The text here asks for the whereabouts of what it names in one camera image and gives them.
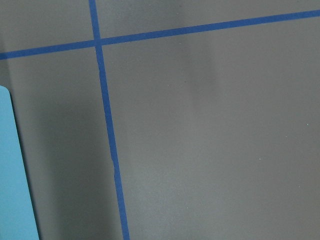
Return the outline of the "blue tape line lengthwise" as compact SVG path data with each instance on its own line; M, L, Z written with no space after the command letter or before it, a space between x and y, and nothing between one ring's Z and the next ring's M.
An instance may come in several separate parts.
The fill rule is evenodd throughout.
M126 204L125 204L125 198L124 198L124 192L123 192L121 170L120 170L117 144L116 144L116 138L115 138L115 132L114 132L110 96L109 96L109 90L108 90L108 78L107 78L107 71L105 66L102 39L100 35L97 5L95 0L90 0L88 4L89 4L89 11L90 11L90 18L91 18L94 48L95 48L97 66L99 71L100 89L101 89L101 95L102 95L103 110L105 115L109 150L110 150L110 156L113 164L113 177L114 177L115 191L116 191L116 197L117 197L118 212L120 217L121 232L124 240L130 240L131 238L130 238L130 231L128 226L128 218L126 213Z

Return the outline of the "blue tape line crosswise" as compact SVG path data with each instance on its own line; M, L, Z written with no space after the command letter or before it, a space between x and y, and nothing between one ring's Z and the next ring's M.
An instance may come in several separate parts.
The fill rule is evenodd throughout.
M129 34L129 35L106 37L98 41L85 40L85 41L64 43L64 44L58 44L58 45L50 45L50 46L14 50L9 52L2 52L0 54L0 59L7 60L7 59L15 59L15 58L22 58L22 57L49 54L49 53L93 48L95 46L95 43L100 43L103 46L107 46L107 45L137 42L137 41L143 41L143 40L149 40L149 39L166 38L166 37L188 35L188 34L210 32L210 31L232 29L232 28L240 28L240 27L254 26L254 25L263 25L263 24L270 24L270 23L276 23L276 22L293 21L293 20L307 19L307 18L318 18L319 16L320 16L320 11L317 9L317 10L310 10L310 11L301 11L301 12L294 12L294 13L231 20L231 21L224 21L224 22L217 22L217 23L210 23L210 24L186 26L186 27L179 27L179 28L172 28L172 29L165 29L165 30L158 30L158 31L135 33L135 34Z

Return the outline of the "light blue plastic bin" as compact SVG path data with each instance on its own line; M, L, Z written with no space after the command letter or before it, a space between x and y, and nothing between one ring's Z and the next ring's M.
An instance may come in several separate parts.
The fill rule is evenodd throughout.
M38 240L9 90L0 87L0 238Z

